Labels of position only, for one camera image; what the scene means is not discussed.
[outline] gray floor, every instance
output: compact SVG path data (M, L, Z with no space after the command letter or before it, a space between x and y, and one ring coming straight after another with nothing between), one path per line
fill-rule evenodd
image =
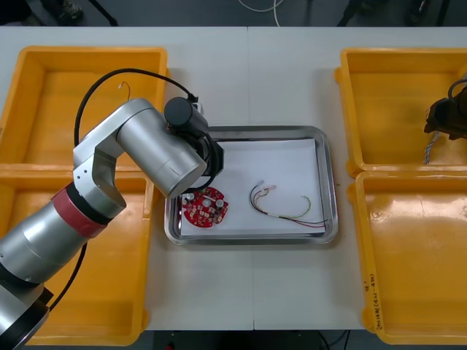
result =
M73 0L85 12L84 26L108 26L107 20L88 0ZM121 26L275 26L272 12L258 13L244 8L238 0L99 0ZM28 0L48 25L54 20L39 0ZM244 0L257 9L268 8L274 0ZM277 8L281 26L335 26L348 0L284 0ZM388 0L373 15L356 15L349 26L404 26L409 0ZM422 26L434 26L441 0L433 0ZM445 26L467 26L467 1L451 0Z
M85 18L84 26L108 26L108 22L88 0L74 0L82 6ZM36 14L48 25L54 26L54 20L44 11L39 0L28 0ZM244 0L246 4L258 9L270 7L273 0ZM257 13L242 7L238 0L100 0L100 3L118 20L121 26L275 26L272 12ZM347 0L284 0L277 10L281 26L335 26L344 11ZM434 26L441 0L433 0L428 15L422 26ZM389 0L385 6L373 15L357 15L349 26L404 26L404 14L407 0ZM445 26L467 26L467 1L451 0ZM173 336L171 332L145 332L130 350L163 350L170 340L179 344L177 350L209 349L210 337L180 332ZM325 330L324 336L331 343L341 334L338 330ZM315 338L303 334L313 348ZM342 349L344 341L332 349ZM288 346L289 349L301 350L300 346ZM384 350L390 346L381 342L377 336L366 331L352 331L347 350ZM453 346L399 346L398 349L447 349ZM35 346L34 350L100 350L101 347L57 347Z

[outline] wire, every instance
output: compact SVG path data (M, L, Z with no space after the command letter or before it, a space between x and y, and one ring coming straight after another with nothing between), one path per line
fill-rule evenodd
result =
M200 191L206 187L208 187L215 179L217 173L219 172L219 158L217 157L218 156L218 153L217 153L217 149L216 149L216 146L215 146L215 143L214 143L214 140L211 138L211 136L208 134L208 133L205 133L204 134L206 136L206 139L207 141L209 142L210 144L210 148L211 148L211 160L212 160L212 168L211 168L211 176L209 178L209 180L207 180L207 182L199 187L190 187L188 190L184 191L184 193L193 193L193 192L197 192L197 191Z
M274 21L276 22L276 25L278 27L280 27L279 25L279 21L277 20L277 7L279 7L279 5L284 2L284 0L280 0L279 2L277 2L277 0L274 0L274 4L272 7L269 7L268 9L254 9L248 5L246 5L245 3L242 2L242 0L239 0L239 3L243 6L243 7L246 7L247 9L249 9L250 11L253 11L253 12L269 12L269 11L272 11L274 13Z
M348 331L349 330L345 330L344 332L342 332L342 334L335 341L333 341L332 343L329 343L329 347L332 348L333 346L338 344L345 337Z
M308 228L323 228L323 227L325 227L325 222L327 220L323 220L323 221L319 221L319 222L309 222L309 221L303 221L303 220L298 219L299 217L302 217L306 213L308 213L308 211L311 208L311 201L306 196L302 196L302 197L305 197L308 200L309 206L308 206L307 210L302 215L299 215L299 216L296 216L296 217L272 214L272 213L268 213L267 211L263 210L258 205L259 198L266 197L269 194L269 191L275 189L276 186L265 187L265 188L255 192L255 190L258 189L262 184L264 184L263 180L261 180L259 183L257 183L250 191L250 198L249 198L250 199L250 204L254 208L254 210L256 210L257 212L259 212L261 214L268 215L270 217L276 217L278 219L293 221L296 224L299 224L299 225L302 225L302 226L307 226Z
M326 340L326 338L324 338L324 335L319 330L318 330L318 335L320 336L320 338L323 340L324 344L326 345L326 349L331 350L331 347L329 346L328 341Z
M272 12L274 13L274 20L276 21L277 26L280 27L279 21L277 20L277 11L276 11L277 5L276 5L276 2L277 2L277 0L274 0L274 6L272 7Z
M110 73L105 74L102 76L99 80L97 80L92 86L89 88L87 93L85 94L84 98L81 101L80 107L78 108L78 112L76 114L76 120L74 121L74 146L76 147L78 144L80 144L80 123L81 123L81 118L82 118L82 113L85 110L86 103L89 101L89 98L93 94L94 91L99 87L100 84L105 82L107 79L110 77L113 77L114 75L121 74L121 73L139 73L139 74L144 74L144 75L149 75L150 77L158 78L165 80L166 82L170 82L171 84L177 86L181 90L183 90L185 93L188 95L188 100L196 102L198 99L183 85L180 83L176 82L175 80L172 80L168 77L165 77L163 75L151 72L151 71L145 71L144 69L136 69L136 68L122 68L122 69L117 69L115 71L111 71ZM130 93L130 86L128 86L128 97ZM205 186L208 186L212 182L213 178L211 178ZM70 276L70 279L66 283L65 287L61 291L61 293L58 295L58 297L54 300L52 305L49 307L50 311L52 311L58 303L60 303L60 300L64 297L64 295L68 292L68 289L72 286L73 281L76 279L76 276L78 272L80 271L82 261L85 258L86 255L86 249L88 248L88 244L86 243L84 246L81 248L80 256L78 257L78 261L76 263L76 266L74 267L74 270L72 272L72 275Z
M454 97L452 97L452 91L454 91L455 87L458 86L459 84L462 84L464 82L467 82L467 78L463 78L463 79L459 79L457 82L454 82L451 87L449 88L449 90L447 91L447 97L449 98L449 100L451 100L452 102L455 102L455 99Z
M428 146L425 148L425 159L423 160L423 164L430 164L431 148L433 148L433 145L435 144L435 142L438 139L439 135L440 135L440 132L435 131L433 139L428 144Z
M347 349L347 343L349 343L350 330L347 332L347 337L345 338L344 350Z
M284 2L284 0L280 0L277 4L276 4L276 1L274 0L274 6L273 7L269 7L268 9L253 9L252 7L249 7L248 5L244 4L242 2L242 0L239 0L239 3L243 6L243 7L246 7L247 9L249 9L250 11L253 11L253 12L269 12L269 11L272 11L274 9L276 9L276 7L278 7L282 2Z
M122 74L122 73L139 73L139 74L144 74L144 75L149 75L150 77L158 78L165 80L166 82L170 82L171 84L177 86L179 89L183 90L185 93L188 95L188 100L189 101L197 101L198 99L190 92L186 87L184 87L182 84L176 82L175 80L172 80L168 77L165 77L163 75L154 73L152 71L145 71L144 69L137 69L137 68L122 68L122 69L117 69L114 71L111 71L110 73L105 74L102 76L97 82L95 82L87 91L85 94L85 97L82 99L80 107L78 108L78 112L76 114L76 120L74 122L74 146L76 147L80 143L80 123L81 123L81 118L82 118L82 113L85 110L86 103L89 101L89 98L93 94L94 91L99 87L100 84L105 82L107 79L110 77L113 77L114 75L117 74Z
M78 272L80 271L80 267L81 267L82 261L85 258L87 248L88 248L87 243L84 246L82 246L80 256L78 257L78 261L76 263L76 266L74 267L72 275L70 279L68 280L68 282L66 283L66 286L61 291L61 293L58 295L58 297L53 301L52 305L49 307L50 311L52 311L57 306L57 304L60 303L60 300L62 300L66 292L68 292L68 289L72 286L74 279L76 278Z
M337 23L338 27L347 26L352 17L355 16L355 13L357 13L362 1L363 0L349 0L349 3L345 7L344 14L342 15L341 20L339 21L339 23Z

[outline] white table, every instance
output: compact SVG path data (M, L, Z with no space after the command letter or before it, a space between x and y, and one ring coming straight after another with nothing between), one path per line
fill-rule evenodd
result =
M163 46L172 76L199 94L211 125L317 126L331 145L338 237L327 246L175 246L163 232L159 201L148 330L356 329L363 292L333 69L344 47L462 47L466 34L467 28L0 27L0 108L25 46ZM175 94L168 89L168 97Z

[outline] silver robot arm segment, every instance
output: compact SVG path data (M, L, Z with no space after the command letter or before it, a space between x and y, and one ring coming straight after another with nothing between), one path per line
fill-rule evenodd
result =
M0 349L17 349L35 333L52 297L43 284L126 207L115 187L124 152L167 198L207 168L144 99L125 103L89 132L73 151L73 182L0 240Z

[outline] electronic component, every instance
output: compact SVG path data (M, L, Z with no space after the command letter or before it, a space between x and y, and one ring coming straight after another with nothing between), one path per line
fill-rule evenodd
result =
M183 215L190 224L198 228L211 228L220 224L228 210L228 203L224 195L213 187L207 187L201 191L190 193L194 199L183 198Z

